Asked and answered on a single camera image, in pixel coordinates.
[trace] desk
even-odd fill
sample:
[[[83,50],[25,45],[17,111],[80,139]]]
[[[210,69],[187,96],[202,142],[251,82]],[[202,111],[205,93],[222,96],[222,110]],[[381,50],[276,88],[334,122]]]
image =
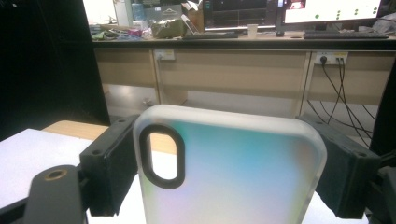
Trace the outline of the desk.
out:
[[[50,125],[48,128],[43,130],[44,132],[34,131],[33,133],[39,133],[41,138],[43,136],[46,139],[34,139],[35,141],[44,141],[49,148],[52,146],[64,145],[63,150],[67,150],[68,146],[66,142],[59,142],[59,138],[69,139],[70,141],[76,141],[75,137],[79,137],[80,139],[77,142],[83,143],[79,148],[79,150],[83,150],[87,144],[91,141],[85,140],[84,138],[92,138],[93,136],[97,136],[101,133],[102,130],[106,129],[105,126],[77,123],[72,121],[60,121],[53,125]],[[64,135],[58,135],[53,133],[62,133],[69,136],[75,137],[66,137]],[[317,194],[314,195],[313,200],[311,201],[310,206],[308,207],[308,211],[305,215],[304,224],[308,223],[340,223],[340,224],[354,224],[354,223],[368,223],[367,220],[344,220],[344,219],[336,219],[333,217],[332,212],[328,209],[323,202],[320,200]],[[118,217],[90,217],[90,223],[137,223],[137,224],[145,224],[144,218],[144,209],[143,202],[141,198],[140,184],[138,176],[135,178],[134,183],[131,186],[131,189],[125,198],[125,201],[121,207],[120,215]]]
[[[396,36],[389,39],[305,40],[303,32],[257,35],[256,39],[240,36],[237,39],[181,40],[152,39],[147,41],[99,41],[95,49],[267,49],[267,50],[379,50],[395,51]]]

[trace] electrical socket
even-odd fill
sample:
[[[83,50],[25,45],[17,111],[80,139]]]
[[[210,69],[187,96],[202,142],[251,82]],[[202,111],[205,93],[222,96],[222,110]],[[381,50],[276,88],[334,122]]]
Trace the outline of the electrical socket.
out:
[[[325,56],[327,58],[326,64],[338,64],[338,59],[344,59],[344,64],[347,63],[346,51],[318,51],[315,64],[321,64],[320,58]]]
[[[155,59],[160,60],[175,60],[175,52],[172,49],[155,49]]]

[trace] monitor screen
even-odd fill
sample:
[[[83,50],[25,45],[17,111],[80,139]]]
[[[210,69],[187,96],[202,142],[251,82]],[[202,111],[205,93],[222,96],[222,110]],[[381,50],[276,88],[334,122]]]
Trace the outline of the monitor screen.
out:
[[[275,28],[277,0],[204,0],[206,31]]]
[[[283,23],[375,18],[381,0],[283,0]]]

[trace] paper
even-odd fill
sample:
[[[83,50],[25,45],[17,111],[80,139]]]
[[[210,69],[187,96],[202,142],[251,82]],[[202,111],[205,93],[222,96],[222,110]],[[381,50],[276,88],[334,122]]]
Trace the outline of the paper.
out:
[[[158,170],[161,170],[159,175],[163,173],[174,172],[173,168],[169,166],[169,161],[172,160],[172,155],[152,152],[153,159],[157,162]],[[129,193],[125,197],[125,200],[120,209],[120,215],[114,217],[91,217],[88,214],[88,220],[90,224],[146,224],[144,206],[142,200],[142,192],[140,189],[140,182],[138,175],[134,178],[134,183],[129,190]],[[368,224],[366,217],[364,219],[341,219],[336,217],[332,210],[330,210],[326,204],[320,199],[317,193],[309,204],[308,209],[305,213],[303,224]]]
[[[0,142],[0,208],[29,195],[40,172],[57,165],[79,164],[79,153],[92,141],[27,129]]]

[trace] phone case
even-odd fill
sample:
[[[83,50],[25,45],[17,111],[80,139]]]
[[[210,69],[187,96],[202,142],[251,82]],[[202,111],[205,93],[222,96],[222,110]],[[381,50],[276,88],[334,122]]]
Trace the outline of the phone case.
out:
[[[175,141],[175,178],[153,171],[151,133]],[[148,224],[301,223],[327,155],[297,119],[173,105],[145,111],[134,143]]]

